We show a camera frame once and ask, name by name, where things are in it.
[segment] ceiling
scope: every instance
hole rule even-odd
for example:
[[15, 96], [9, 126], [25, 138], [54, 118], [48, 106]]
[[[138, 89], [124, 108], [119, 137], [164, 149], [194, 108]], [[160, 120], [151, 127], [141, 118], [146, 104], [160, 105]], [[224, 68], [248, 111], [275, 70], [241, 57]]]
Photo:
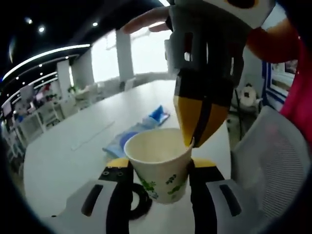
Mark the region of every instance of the ceiling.
[[[2, 19], [5, 29], [1, 32], [0, 77], [2, 79], [21, 62], [43, 52], [92, 44], [109, 31], [119, 29], [130, 19], [158, 6], [162, 6], [158, 0], [7, 1], [11, 17]], [[59, 51], [20, 67], [0, 83], [0, 104], [8, 99], [7, 95], [11, 96], [24, 85], [55, 72], [57, 62], [64, 59], [73, 62], [88, 49]]]

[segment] mesh chair back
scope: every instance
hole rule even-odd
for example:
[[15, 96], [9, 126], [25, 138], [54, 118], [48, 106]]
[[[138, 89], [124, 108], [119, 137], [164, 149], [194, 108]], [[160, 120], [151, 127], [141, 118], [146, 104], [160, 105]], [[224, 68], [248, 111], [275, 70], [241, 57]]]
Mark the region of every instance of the mesh chair back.
[[310, 163], [300, 131], [266, 106], [232, 153], [232, 178], [256, 197], [266, 217], [274, 218], [294, 200]]

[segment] window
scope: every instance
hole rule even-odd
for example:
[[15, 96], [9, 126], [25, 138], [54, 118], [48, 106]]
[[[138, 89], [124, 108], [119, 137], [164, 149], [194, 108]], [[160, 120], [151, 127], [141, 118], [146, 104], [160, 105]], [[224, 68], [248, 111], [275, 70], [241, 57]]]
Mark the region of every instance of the window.
[[131, 34], [131, 56], [134, 74], [168, 72], [165, 40], [171, 31], [151, 33], [147, 27]]
[[91, 49], [94, 81], [105, 81], [119, 77], [116, 31], [112, 31], [96, 41]]

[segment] picture frame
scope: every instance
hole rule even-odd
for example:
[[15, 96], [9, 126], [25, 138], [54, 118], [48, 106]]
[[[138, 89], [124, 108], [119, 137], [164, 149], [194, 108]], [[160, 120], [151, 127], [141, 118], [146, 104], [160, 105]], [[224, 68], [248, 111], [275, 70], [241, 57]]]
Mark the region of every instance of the picture frame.
[[270, 64], [269, 68], [271, 67], [271, 72], [268, 72], [267, 88], [286, 98], [293, 84], [297, 65], [298, 60]]

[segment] green print on cup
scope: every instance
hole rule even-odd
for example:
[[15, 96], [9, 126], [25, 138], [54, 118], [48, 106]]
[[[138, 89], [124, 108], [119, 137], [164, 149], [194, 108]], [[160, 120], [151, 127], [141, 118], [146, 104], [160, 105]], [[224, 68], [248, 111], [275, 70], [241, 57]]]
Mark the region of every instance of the green print on cup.
[[154, 187], [156, 186], [156, 183], [154, 181], [148, 183], [148, 182], [145, 181], [145, 179], [140, 177], [138, 174], [137, 174], [137, 176], [140, 179], [142, 186], [147, 191], [148, 195], [151, 196], [154, 199], [157, 199], [158, 198], [158, 194], [155, 192], [155, 189], [154, 189]]
[[168, 185], [168, 184], [172, 183], [172, 182], [174, 181], [175, 178], [176, 178], [176, 175], [173, 175], [172, 177], [170, 177], [170, 178], [168, 179], [168, 181], [166, 182], [166, 184]]
[[180, 185], [175, 186], [171, 191], [168, 192], [169, 195], [174, 194], [175, 192], [179, 191], [180, 188], [184, 185], [184, 182]]

